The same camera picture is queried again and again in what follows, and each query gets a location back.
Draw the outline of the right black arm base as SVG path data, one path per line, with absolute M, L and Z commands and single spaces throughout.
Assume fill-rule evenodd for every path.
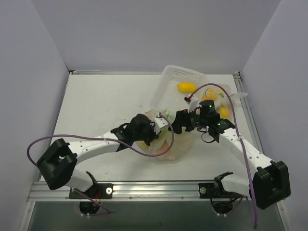
M 235 199 L 241 195 L 235 192 L 225 192 L 214 186 L 213 181 L 201 182 L 198 184 L 199 197 L 202 199 Z

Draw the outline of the aluminium rail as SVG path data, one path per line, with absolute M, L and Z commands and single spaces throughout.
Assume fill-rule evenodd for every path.
M 110 182 L 114 185 L 111 199 L 97 199 L 103 201 L 198 201 L 198 184 L 206 181 L 125 181 Z M 50 190 L 45 182 L 34 182 L 31 186 L 27 200 L 29 202 L 89 202 L 87 199 L 69 199 L 70 188 L 63 186 L 57 190 Z M 229 199 L 212 199 L 213 201 L 226 201 Z
M 264 155 L 257 128 L 248 104 L 247 97 L 238 99 L 244 112 L 249 134 L 239 128 L 240 137 L 232 141 L 231 153 L 236 156 L 244 165 L 249 165 L 251 178 L 257 173 L 257 167 L 265 168 L 270 165 L 271 158 Z

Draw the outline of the white plastic basket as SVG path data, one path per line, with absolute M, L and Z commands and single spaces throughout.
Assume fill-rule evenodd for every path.
M 177 87 L 182 82 L 193 83 L 200 87 L 207 82 L 207 75 L 180 66 L 166 66 L 149 99 L 150 109 L 159 112 L 168 110 L 171 113 L 186 109 L 188 107 L 184 100 L 186 93 L 180 92 Z

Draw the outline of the aluminium right rail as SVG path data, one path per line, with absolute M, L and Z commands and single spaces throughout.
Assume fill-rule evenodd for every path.
M 249 165 L 251 178 L 257 173 L 257 167 L 265 168 L 270 165 L 271 158 L 264 155 L 257 128 L 248 104 L 247 97 L 238 99 L 244 112 L 249 134 L 239 128 L 240 137 L 232 141 L 231 153 L 236 156 L 244 165 Z

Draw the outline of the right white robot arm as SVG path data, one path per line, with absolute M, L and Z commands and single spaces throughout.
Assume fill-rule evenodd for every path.
M 233 172 L 215 177 L 213 190 L 217 196 L 224 197 L 228 193 L 248 196 L 258 208 L 266 209 L 291 195 L 287 165 L 283 161 L 273 161 L 248 142 L 231 121 L 220 117 L 212 100 L 202 101 L 192 111 L 177 111 L 172 128 L 176 134 L 207 129 L 215 142 L 228 149 L 246 167 L 245 178 Z

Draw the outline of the yellow fake mango back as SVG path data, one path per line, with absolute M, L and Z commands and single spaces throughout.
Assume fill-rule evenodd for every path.
M 182 93 L 192 93 L 197 90 L 197 86 L 191 82 L 180 82 L 177 84 L 177 88 Z

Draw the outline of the aluminium front rail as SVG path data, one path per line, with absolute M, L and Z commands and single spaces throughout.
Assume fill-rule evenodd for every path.
M 198 184 L 206 181 L 125 181 L 110 182 L 114 185 L 111 199 L 97 199 L 103 201 L 198 201 Z M 29 202 L 89 202 L 87 199 L 69 199 L 70 188 L 63 186 L 57 190 L 50 190 L 45 182 L 34 182 L 31 186 L 27 200 Z M 226 201 L 229 199 L 212 199 L 213 201 Z

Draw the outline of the tied clear bag of fruits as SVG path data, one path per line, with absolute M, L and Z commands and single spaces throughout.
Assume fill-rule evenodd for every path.
M 231 93 L 229 85 L 220 85 L 230 96 L 233 107 L 236 107 L 236 100 L 248 96 L 246 92 Z M 222 119 L 228 119 L 233 121 L 233 114 L 230 101 L 226 96 L 225 92 L 217 86 L 206 86 L 204 93 L 202 94 L 201 101 L 212 100 L 214 102 L 215 110 L 220 114 Z

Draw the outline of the green avocado print plastic bag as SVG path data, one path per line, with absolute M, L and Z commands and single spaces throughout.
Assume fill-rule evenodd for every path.
M 136 144 L 139 148 L 150 156 L 157 156 L 164 153 L 170 146 L 172 141 L 171 131 L 162 131 L 158 139 L 154 140 L 150 146 L 146 145 L 143 141 L 137 141 Z M 174 161 L 185 155 L 193 145 L 193 133 L 186 132 L 184 128 L 181 134 L 175 134 L 172 147 L 164 155 L 157 156 L 156 158 L 161 161 Z

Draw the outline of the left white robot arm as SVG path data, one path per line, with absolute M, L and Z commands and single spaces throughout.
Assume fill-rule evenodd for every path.
M 101 154 L 122 151 L 136 141 L 150 145 L 167 127 L 167 121 L 161 117 L 150 120 L 147 116 L 138 114 L 129 123 L 91 140 L 55 140 L 37 161 L 37 166 L 50 190 L 68 186 L 80 190 L 85 197 L 92 198 L 97 193 L 95 179 L 91 173 L 77 170 L 78 164 Z

